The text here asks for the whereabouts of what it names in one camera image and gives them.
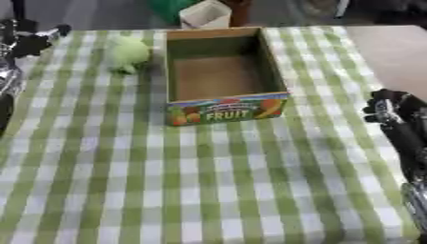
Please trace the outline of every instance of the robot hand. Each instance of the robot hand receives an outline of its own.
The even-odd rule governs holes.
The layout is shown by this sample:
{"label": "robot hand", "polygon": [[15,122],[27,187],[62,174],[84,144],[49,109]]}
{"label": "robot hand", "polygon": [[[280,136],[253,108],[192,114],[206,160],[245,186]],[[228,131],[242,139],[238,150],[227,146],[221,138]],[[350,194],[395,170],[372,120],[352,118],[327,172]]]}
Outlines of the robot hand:
{"label": "robot hand", "polygon": [[409,182],[424,178],[427,166],[427,104],[402,91],[372,92],[365,120],[379,123],[396,148]]}
{"label": "robot hand", "polygon": [[408,180],[401,187],[403,204],[427,239],[427,104],[407,92],[380,90],[363,111],[396,148]]}

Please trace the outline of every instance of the green toy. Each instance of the green toy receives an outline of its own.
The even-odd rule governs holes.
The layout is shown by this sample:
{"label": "green toy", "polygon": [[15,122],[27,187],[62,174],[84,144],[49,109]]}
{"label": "green toy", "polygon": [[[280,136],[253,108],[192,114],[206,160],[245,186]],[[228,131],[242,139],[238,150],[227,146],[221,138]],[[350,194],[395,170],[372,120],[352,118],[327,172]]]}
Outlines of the green toy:
{"label": "green toy", "polygon": [[140,39],[131,36],[117,36],[108,47],[112,71],[136,73],[136,65],[150,59],[150,48]]}

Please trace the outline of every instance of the open cardboard box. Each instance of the open cardboard box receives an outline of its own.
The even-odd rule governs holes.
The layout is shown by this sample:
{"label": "open cardboard box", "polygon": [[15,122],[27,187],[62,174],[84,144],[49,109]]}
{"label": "open cardboard box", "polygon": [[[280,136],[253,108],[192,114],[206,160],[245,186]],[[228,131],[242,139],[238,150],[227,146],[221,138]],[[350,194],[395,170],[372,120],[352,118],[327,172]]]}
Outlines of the open cardboard box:
{"label": "open cardboard box", "polygon": [[173,126],[280,116],[289,96],[261,28],[167,33]]}

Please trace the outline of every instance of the printed fruit graphic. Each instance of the printed fruit graphic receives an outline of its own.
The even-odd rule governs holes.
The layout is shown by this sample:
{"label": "printed fruit graphic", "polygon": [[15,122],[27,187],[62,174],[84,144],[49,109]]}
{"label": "printed fruit graphic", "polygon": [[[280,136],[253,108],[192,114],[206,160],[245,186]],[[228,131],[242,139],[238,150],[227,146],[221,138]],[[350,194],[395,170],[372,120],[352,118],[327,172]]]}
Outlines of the printed fruit graphic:
{"label": "printed fruit graphic", "polygon": [[257,115],[255,118],[265,118],[273,114],[281,114],[281,104],[280,99],[266,99],[262,101],[260,107],[264,112]]}
{"label": "printed fruit graphic", "polygon": [[187,115],[187,119],[190,122],[193,122],[193,123],[200,122],[200,114],[198,114],[198,113],[191,113],[191,114]]}
{"label": "printed fruit graphic", "polygon": [[266,99],[261,102],[261,108],[264,111],[267,111],[270,108],[274,108],[276,106],[280,106],[280,99]]}
{"label": "printed fruit graphic", "polygon": [[173,118],[173,124],[175,126],[181,126],[187,124],[187,118],[185,116],[177,116]]}
{"label": "printed fruit graphic", "polygon": [[230,104],[230,103],[238,103],[240,102],[240,99],[230,98],[230,99],[223,99],[219,103],[220,104]]}
{"label": "printed fruit graphic", "polygon": [[192,113],[198,113],[199,108],[198,107],[185,107],[184,109],[185,114],[192,114]]}

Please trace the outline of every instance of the green object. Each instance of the green object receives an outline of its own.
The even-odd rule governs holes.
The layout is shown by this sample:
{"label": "green object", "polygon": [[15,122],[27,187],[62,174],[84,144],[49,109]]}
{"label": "green object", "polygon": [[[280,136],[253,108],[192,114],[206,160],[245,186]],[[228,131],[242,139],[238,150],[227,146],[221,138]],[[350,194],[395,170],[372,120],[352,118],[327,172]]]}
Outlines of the green object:
{"label": "green object", "polygon": [[150,49],[140,39],[117,36],[108,46],[110,65],[113,71],[136,73],[136,65],[150,59]]}
{"label": "green object", "polygon": [[179,12],[191,5],[200,2],[200,0],[150,0],[150,7],[162,19],[171,23],[179,23]]}
{"label": "green object", "polygon": [[[161,33],[132,35],[161,46]],[[346,30],[268,33],[293,93],[275,119],[165,126],[163,72],[106,71],[115,31],[74,31],[22,60],[29,82],[0,141],[0,243],[417,239],[398,156],[361,118],[380,85]]]}

